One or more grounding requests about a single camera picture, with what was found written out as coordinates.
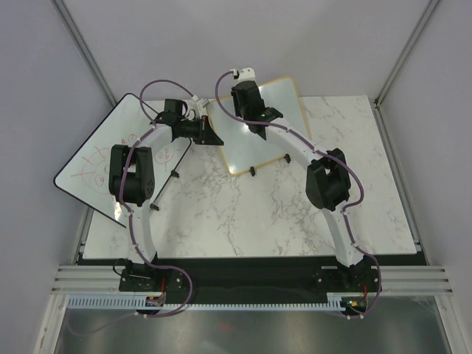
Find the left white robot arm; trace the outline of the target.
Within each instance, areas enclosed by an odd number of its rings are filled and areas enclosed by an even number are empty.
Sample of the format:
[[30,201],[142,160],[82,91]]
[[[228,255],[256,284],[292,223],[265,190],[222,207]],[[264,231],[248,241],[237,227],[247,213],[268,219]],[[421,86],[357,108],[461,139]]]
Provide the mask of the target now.
[[128,259],[144,263],[136,273],[136,282],[146,291],[159,287],[161,272],[152,267],[157,259],[150,229],[150,202],[156,188],[153,153],[178,138],[196,145],[222,146],[208,118],[206,99],[196,99],[198,112],[193,119],[184,113],[183,100],[166,99],[164,109],[150,121],[150,127],[132,145],[114,145],[110,152],[108,189],[126,218],[131,245]]

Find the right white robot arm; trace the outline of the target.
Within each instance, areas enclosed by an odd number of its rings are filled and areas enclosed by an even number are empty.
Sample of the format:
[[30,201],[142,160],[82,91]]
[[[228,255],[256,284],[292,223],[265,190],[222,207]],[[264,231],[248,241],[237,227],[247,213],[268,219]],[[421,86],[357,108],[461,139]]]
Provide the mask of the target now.
[[292,128],[282,112],[266,106],[254,80],[240,80],[232,87],[235,115],[252,133],[283,149],[306,170],[305,193],[311,204],[322,211],[335,246],[337,262],[344,266],[337,273],[339,285],[354,291],[364,282],[357,267],[364,253],[353,237],[347,209],[359,204],[349,202],[353,171],[338,148],[322,150]]

